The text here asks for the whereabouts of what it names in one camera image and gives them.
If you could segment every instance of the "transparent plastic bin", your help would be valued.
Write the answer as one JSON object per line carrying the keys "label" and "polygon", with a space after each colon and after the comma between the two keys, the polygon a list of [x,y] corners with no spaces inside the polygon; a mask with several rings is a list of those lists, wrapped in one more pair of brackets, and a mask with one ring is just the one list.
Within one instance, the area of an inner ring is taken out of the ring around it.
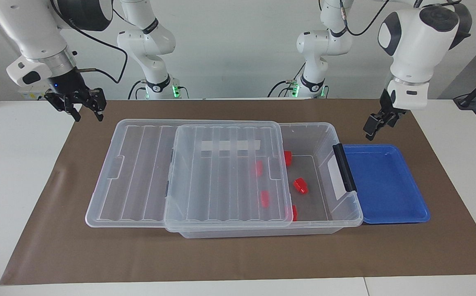
{"label": "transparent plastic bin", "polygon": [[[283,153],[275,122],[178,127],[165,226],[288,226],[293,212]],[[262,206],[262,195],[269,207]]]}
{"label": "transparent plastic bin", "polygon": [[[280,124],[283,146],[293,153],[287,167],[292,204],[297,208],[297,221],[287,227],[239,230],[169,229],[185,238],[225,238],[240,236],[293,236],[333,234],[344,227],[362,223],[362,209],[355,191],[347,192],[333,146],[338,144],[334,127],[328,123]],[[300,194],[293,187],[296,178],[306,180],[309,193]]]}

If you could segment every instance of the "green light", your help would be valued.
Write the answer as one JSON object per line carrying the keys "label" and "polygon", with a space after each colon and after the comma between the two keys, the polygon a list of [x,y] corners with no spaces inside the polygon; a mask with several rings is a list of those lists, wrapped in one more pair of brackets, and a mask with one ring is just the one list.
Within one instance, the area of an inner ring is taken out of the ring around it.
{"label": "green light", "polygon": [[180,97],[180,90],[177,86],[172,86],[172,91],[174,92],[174,97]]}
{"label": "green light", "polygon": [[300,90],[300,86],[298,84],[296,84],[295,86],[293,86],[293,92],[291,93],[291,95],[293,97],[298,97],[298,91]]}

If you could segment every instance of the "clear storage box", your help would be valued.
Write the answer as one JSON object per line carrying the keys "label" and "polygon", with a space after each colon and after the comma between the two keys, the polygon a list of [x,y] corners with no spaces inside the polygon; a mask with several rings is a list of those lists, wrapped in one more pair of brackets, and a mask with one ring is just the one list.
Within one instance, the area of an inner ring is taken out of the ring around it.
{"label": "clear storage box", "polygon": [[[346,168],[338,165],[336,144],[328,123],[123,120],[86,223],[166,227],[186,238],[332,234],[356,227],[362,210]],[[283,150],[293,153],[287,170]],[[292,185],[300,177],[309,187],[305,195]],[[294,222],[292,205],[298,210]]]}

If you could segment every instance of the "transparent lid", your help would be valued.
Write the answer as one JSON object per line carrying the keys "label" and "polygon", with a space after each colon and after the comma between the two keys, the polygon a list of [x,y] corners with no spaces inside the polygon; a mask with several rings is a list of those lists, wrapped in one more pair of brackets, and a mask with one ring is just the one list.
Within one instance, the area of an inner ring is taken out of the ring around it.
{"label": "transparent lid", "polygon": [[285,227],[293,219],[275,122],[178,127],[169,177],[167,228]]}

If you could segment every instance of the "white label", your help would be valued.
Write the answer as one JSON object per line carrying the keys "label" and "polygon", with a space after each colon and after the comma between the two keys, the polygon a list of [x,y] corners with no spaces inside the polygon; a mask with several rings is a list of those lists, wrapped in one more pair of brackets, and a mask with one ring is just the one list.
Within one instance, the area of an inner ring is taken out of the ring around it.
{"label": "white label", "polygon": [[338,168],[338,163],[334,156],[328,161],[328,169],[330,170],[331,183],[333,184],[333,191],[335,191],[335,197],[337,198],[337,200],[339,200],[343,195],[347,193],[347,191],[344,187],[344,182],[342,181],[340,169]]}
{"label": "white label", "polygon": [[[254,149],[260,150],[260,140],[254,141]],[[202,141],[202,151],[212,151],[213,141]],[[220,151],[231,149],[231,141],[220,141]],[[249,150],[249,141],[236,141],[236,150]]]}

